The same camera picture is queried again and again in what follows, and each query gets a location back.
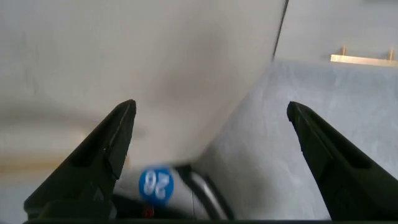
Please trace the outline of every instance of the cabinet handle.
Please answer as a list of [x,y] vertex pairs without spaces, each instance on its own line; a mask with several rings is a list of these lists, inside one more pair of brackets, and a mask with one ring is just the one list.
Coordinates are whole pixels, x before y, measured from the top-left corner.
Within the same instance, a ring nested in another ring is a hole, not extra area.
[[394,60],[394,50],[388,52],[388,58],[366,58],[366,57],[355,57],[346,55],[346,47],[341,48],[340,54],[330,55],[331,62],[341,62],[341,63],[355,63],[360,65],[378,65],[387,67],[398,67],[398,61]]

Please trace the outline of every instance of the number 28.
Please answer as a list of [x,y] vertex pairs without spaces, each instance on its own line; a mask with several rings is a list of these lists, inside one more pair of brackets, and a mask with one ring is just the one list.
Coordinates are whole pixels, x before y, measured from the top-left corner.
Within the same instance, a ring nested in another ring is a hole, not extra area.
[[157,179],[156,173],[153,170],[148,170],[145,176],[144,193],[146,195],[151,195],[155,190],[155,195],[159,199],[166,197],[165,187],[168,186],[170,182],[170,176],[159,172]]

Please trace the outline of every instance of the white cabinet door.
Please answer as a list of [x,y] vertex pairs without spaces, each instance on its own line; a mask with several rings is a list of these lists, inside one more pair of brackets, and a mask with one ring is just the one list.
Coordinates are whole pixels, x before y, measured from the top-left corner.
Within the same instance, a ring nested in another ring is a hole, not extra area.
[[328,62],[346,54],[387,58],[398,47],[398,1],[289,1],[275,58]]
[[284,4],[0,1],[0,163],[66,156],[130,98],[133,166],[194,158],[271,61]]

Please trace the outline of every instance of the gray countertop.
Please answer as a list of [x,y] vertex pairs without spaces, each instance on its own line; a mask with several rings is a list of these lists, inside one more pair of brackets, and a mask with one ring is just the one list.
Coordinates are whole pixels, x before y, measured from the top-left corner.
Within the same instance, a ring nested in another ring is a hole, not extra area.
[[286,109],[311,107],[398,177],[396,68],[276,61],[230,117],[196,167],[248,219],[328,219]]

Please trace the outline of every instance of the blue sticker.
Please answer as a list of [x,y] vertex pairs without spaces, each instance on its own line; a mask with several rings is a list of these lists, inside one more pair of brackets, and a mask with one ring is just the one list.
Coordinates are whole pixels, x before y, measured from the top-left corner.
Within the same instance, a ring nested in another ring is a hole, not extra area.
[[173,177],[167,168],[148,168],[139,178],[138,189],[146,202],[153,205],[165,205],[173,194]]

